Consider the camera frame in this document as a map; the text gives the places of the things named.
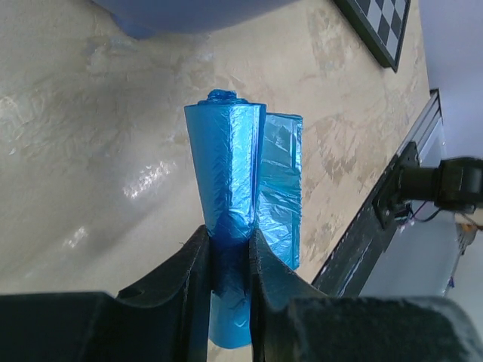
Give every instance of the checkered board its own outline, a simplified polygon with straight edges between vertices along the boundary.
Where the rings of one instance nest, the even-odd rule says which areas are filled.
[[[397,72],[411,0],[334,0],[371,53]]]

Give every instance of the marble surface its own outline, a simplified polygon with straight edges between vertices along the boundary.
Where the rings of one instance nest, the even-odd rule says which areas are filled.
[[[116,293],[176,252],[202,223],[183,106],[214,87],[304,117],[311,281],[429,99],[417,0],[397,74],[328,0],[141,42],[81,0],[0,8],[0,293]]]

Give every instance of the black cable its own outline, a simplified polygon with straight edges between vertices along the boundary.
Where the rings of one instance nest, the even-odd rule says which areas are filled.
[[[421,211],[421,209],[428,203],[428,201],[424,201],[421,206],[419,206],[416,210],[416,212],[413,212],[413,208],[411,206],[411,213],[412,213],[412,217],[416,217],[416,215]]]
[[[416,216],[414,215],[413,213],[413,220],[414,221],[417,221],[417,222],[429,222],[431,220],[433,220],[435,217],[437,217],[437,215],[442,212],[443,209],[437,209],[437,211],[435,211],[434,213],[431,214],[431,216],[425,218],[425,219],[418,219],[416,218]]]

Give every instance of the blue plastic bag roll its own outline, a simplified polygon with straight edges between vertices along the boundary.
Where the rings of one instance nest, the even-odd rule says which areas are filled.
[[[248,239],[256,219],[266,106],[214,90],[185,107],[198,190],[211,237],[214,275],[210,339],[250,343]]]
[[[300,265],[302,117],[267,113],[263,132],[257,225],[273,253]]]

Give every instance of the plastic sheet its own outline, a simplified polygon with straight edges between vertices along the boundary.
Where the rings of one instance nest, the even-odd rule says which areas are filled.
[[[237,348],[251,341],[248,239],[255,226],[266,106],[214,90],[206,101],[185,107],[185,114],[212,244],[210,339]]]
[[[185,107],[198,190],[211,237],[210,339],[250,343],[248,240],[259,227],[273,252],[299,266],[302,118],[266,114],[235,92]]]
[[[290,268],[300,264],[302,117],[267,113],[257,224],[273,253]]]

